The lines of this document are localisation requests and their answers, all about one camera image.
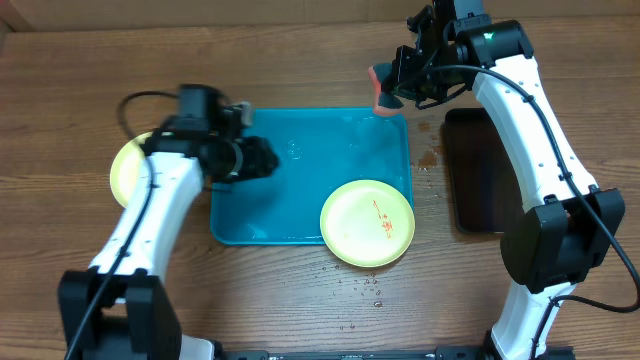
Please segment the yellow-green plate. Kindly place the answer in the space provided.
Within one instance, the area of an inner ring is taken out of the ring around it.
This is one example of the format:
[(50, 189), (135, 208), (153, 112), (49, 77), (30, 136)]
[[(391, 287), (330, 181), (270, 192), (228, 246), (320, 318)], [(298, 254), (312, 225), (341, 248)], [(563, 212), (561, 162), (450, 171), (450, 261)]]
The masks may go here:
[(320, 230), (326, 246), (340, 260), (377, 268), (399, 259), (415, 233), (408, 200), (394, 187), (357, 180), (336, 189), (324, 203)]
[(109, 184), (115, 200), (126, 208), (133, 195), (138, 179), (138, 173), (144, 153), (138, 143), (143, 143), (150, 132), (138, 135), (127, 142), (116, 154), (110, 168)]

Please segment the orange and grey sponge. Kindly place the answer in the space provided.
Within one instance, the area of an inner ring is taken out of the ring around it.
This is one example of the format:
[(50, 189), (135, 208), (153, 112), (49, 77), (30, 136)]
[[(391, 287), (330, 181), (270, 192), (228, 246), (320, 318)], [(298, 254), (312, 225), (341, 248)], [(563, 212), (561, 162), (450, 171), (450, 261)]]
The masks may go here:
[(391, 74), (390, 63), (376, 64), (368, 68), (368, 76), (374, 88), (373, 113), (392, 117), (402, 113), (404, 104), (394, 95), (382, 91), (382, 82)]

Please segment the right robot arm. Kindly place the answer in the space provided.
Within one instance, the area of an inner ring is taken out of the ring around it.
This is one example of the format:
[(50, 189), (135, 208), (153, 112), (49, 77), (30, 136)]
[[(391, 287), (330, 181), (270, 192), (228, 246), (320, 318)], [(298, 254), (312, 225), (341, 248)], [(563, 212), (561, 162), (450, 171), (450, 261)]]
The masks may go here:
[(393, 116), (470, 91), (491, 119), (519, 185), (523, 219), (501, 240), (511, 285), (479, 359), (570, 359), (546, 339), (563, 303), (618, 250), (624, 202), (602, 190), (568, 143), (543, 90), (531, 42), (515, 20), (493, 22), (479, 1), (436, 1), (407, 21), (413, 46), (369, 69), (374, 111)]

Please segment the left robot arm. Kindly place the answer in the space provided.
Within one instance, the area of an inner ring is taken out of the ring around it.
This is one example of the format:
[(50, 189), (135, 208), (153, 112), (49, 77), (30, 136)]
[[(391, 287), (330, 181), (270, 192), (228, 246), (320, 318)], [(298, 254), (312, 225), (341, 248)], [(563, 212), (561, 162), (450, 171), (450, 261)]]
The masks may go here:
[(139, 139), (126, 108), (118, 123), (141, 152), (138, 178), (115, 230), (85, 271), (67, 271), (58, 304), (72, 359), (221, 359), (214, 340), (183, 333), (164, 282), (171, 253), (194, 200), (208, 183), (266, 178), (279, 159), (268, 140), (245, 137), (254, 110), (216, 88), (183, 84), (178, 111)]

